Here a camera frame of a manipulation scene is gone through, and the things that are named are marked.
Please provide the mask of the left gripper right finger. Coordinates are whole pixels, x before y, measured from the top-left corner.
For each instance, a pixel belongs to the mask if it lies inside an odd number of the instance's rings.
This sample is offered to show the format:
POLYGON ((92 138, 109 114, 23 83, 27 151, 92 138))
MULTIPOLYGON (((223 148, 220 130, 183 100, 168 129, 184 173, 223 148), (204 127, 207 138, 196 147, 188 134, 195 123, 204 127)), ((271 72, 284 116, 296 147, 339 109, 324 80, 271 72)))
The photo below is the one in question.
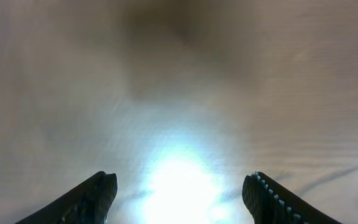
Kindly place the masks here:
POLYGON ((341 224, 263 172, 245 177, 242 200, 255 224, 341 224))

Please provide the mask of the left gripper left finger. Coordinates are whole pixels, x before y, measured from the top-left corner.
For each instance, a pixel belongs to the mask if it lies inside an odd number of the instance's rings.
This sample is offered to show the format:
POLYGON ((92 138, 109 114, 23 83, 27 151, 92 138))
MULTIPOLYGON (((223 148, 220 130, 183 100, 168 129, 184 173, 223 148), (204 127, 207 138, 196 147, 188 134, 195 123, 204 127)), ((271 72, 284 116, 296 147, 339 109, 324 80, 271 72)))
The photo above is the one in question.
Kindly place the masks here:
POLYGON ((105 224, 116 194, 116 174, 99 171, 17 224, 105 224))

